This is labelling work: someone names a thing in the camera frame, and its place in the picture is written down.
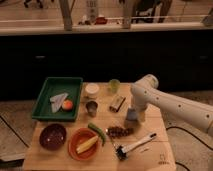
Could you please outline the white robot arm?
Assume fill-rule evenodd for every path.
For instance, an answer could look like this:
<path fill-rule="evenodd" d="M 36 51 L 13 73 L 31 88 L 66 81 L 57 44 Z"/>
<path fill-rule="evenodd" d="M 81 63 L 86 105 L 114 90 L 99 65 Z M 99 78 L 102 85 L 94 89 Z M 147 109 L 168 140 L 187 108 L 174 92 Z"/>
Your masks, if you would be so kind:
<path fill-rule="evenodd" d="M 154 105 L 213 137 L 213 106 L 158 90 L 159 81 L 147 74 L 130 84 L 131 108 L 140 114 Z"/>

